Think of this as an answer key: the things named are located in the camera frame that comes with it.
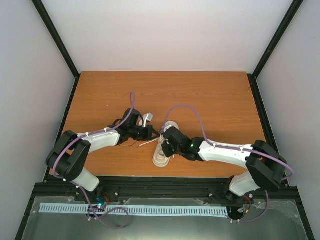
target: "gray wall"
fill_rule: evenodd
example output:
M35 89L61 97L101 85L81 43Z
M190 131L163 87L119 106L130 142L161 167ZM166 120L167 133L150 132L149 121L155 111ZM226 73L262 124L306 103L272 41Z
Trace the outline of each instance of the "gray wall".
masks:
M80 71L253 72L292 0L43 0Z
M320 1L306 0L258 78L280 153L320 239Z
M0 239L15 238L73 77L31 0L0 1Z

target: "shoe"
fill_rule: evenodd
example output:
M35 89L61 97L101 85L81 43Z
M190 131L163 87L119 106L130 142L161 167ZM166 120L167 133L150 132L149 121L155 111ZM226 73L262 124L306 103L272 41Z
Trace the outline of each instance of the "shoe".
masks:
M167 131L169 128L175 127L179 130L178 124L176 124L174 121L167 121L164 125L163 131ZM165 138L161 134L158 140L158 145L156 146L154 155L153 155L153 163L159 168L164 168L168 165L170 161L170 157L166 157L164 151L162 150L161 145L164 143Z

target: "purple cable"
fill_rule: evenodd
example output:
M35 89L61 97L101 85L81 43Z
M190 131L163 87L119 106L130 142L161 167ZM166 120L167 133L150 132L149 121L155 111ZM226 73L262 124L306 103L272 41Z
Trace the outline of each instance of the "purple cable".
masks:
M136 104L136 94L134 92L131 92L130 93L130 103L131 103L131 109L128 113L128 115L123 119L122 122L120 122L117 126L113 127L113 128L109 128L107 130L98 130L98 131L93 131L93 132L90 132L88 135L89 136L92 136L92 135L96 135L96 134L101 134L101 133L106 133L106 132L110 132L112 130L115 130L117 128L119 128L130 116L130 114L132 113L134 107L135 107L135 104ZM58 179L63 179L63 177L59 176L56 174L56 169L57 169L57 166L58 166L58 163L60 162L62 156L67 152L67 150L69 148L71 148L76 142L78 142L80 139L86 137L87 135L84 134L84 135L81 135L81 136L78 136L75 140L73 140L71 143L69 143L68 146L65 147L65 149L60 153L60 155L57 157L54 165L53 165L53 168L52 168L52 172L53 172L53 176L58 178Z
M169 117L169 115L171 114L171 112L172 112L175 108L178 108L178 107L186 107L186 108L189 108L189 109L191 109L191 110L195 113L195 115L197 116L197 118L198 118L198 120L199 120L199 122L200 122L201 129L202 129L202 135L203 135L204 140L205 140L209 145L211 145L211 146L214 147L214 145L208 140L208 138L207 138L207 136L206 136L205 127L204 127L204 124L203 124L203 122L202 122L202 119L201 119L199 113L197 112L196 109L194 109L192 106L190 106L190 105L188 105L188 104L182 103L182 104L177 104L177 105L173 106L173 107L168 111L168 113L167 113L166 116L165 116L164 124L163 124L162 129L164 128L166 122L168 121L168 117ZM239 150L240 150L238 147L223 146L223 145L218 145L218 144L216 144L215 147L216 147L216 148L220 148L220 149L228 149L228 150L235 150L235 151L239 151ZM284 177L282 180L286 180L286 179L292 177L292 176L295 174L295 171L294 171L288 164L284 163L283 161L280 161L279 159L276 159L276 158L273 157L273 156L267 155L267 154L265 154L265 153L263 153L263 152L260 152L260 151L251 150L251 149L243 149L243 151L244 151L244 152L249 152L249 153L252 153L252 154L258 154L258 155L260 155L260 156L262 156L262 157L268 158L268 159L270 159L270 160L272 160L272 161L275 161L276 163L284 166L286 169L288 169L288 170L291 172L291 174L290 174L289 176Z
M131 109L130 109L128 115L127 115L127 116L123 119L123 121L121 121L117 126L112 127L112 128L109 128L109 129L107 129L107 130L102 129L102 130L90 132L90 133L88 134L88 136L93 136L93 135L101 134L101 133L107 133L107 132L110 132L110 131L112 131L112 130L115 130L115 129L119 128L119 127L129 118L130 114L131 114L132 111L134 110L134 107L135 107L135 104L136 104L136 94L135 94L134 92L131 92L131 93L130 93L130 103L131 103ZM65 147L65 149L60 153L60 155L57 157L57 159L56 159L56 161L55 161L55 163L54 163L54 165L53 165L53 168L52 168L53 176L54 176L54 177L56 177L56 178L58 178L58 179L63 179L63 177L61 177L61 176L59 176L59 175L56 174L56 169L57 169L57 166L58 166L59 161L61 160L62 156L67 152L67 150L68 150L69 148L71 148L76 142L78 142L80 139L82 139L82 138L84 138L84 137L86 137L86 136L87 136L86 134L81 135L81 136L78 136L75 140L73 140L71 143L69 143L69 144ZM93 208L93 206L92 206L92 204L91 204L91 202L90 202L90 199L89 199L89 197L88 197L88 195L87 195L87 193L86 193L86 190L85 190L83 187L81 187L81 186L79 186L79 188L80 188L81 191L83 192L83 194L84 194L84 196L85 196L85 199L87 200L87 202L88 202L88 204L89 204L89 206L90 206L90 209L91 209L92 213L94 214L94 216L95 216L103 225L105 225L106 227L108 227L108 228L110 228L110 229L121 229L121 228L124 228L124 227L128 224L128 222L129 222L129 213L128 213L128 211L127 211L124 207L115 207L115 208L107 211L107 212L104 213L103 215L98 216L97 213L95 212L95 209ZM111 212L113 212L113 211L115 211L115 210L118 210L118 209L124 211L124 212L126 213L126 215L127 215L127 219L126 219L126 222L125 222L124 225L121 225L121 226L119 226L119 227L113 227L113 226L109 226L109 225L105 224L105 223L101 220L101 218L103 218L103 217L106 216L107 214L109 214L109 213L111 213Z
M256 221L256 220L262 218L262 217L267 213L267 211L268 211L268 209L269 209L269 204L270 204L269 195L268 195L268 192L267 192L267 191L265 191L265 195L266 195L266 207L265 207L265 210L263 211L263 213L261 213L259 216L255 217L255 218L253 218L253 219L250 219L250 220L244 220L244 221L240 220L239 223L243 223L243 224L245 224L245 223L251 223L251 222L253 222L253 221Z

